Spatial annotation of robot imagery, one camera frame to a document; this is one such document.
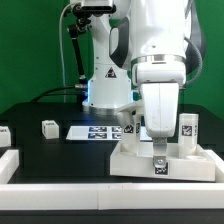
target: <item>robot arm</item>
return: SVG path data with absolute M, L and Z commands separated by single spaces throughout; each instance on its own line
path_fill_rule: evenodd
M 132 0 L 126 18 L 111 31 L 111 39 L 118 38 L 111 58 L 131 70 L 153 139 L 154 166 L 160 168 L 166 166 L 167 138 L 174 135 L 179 89 L 186 82 L 187 5 L 185 0 Z

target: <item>white box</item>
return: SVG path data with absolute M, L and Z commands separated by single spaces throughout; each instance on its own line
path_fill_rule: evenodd
M 0 147 L 11 146 L 11 133 L 8 127 L 0 126 Z
M 53 120 L 42 121 L 42 133 L 46 139 L 59 138 L 59 126 Z

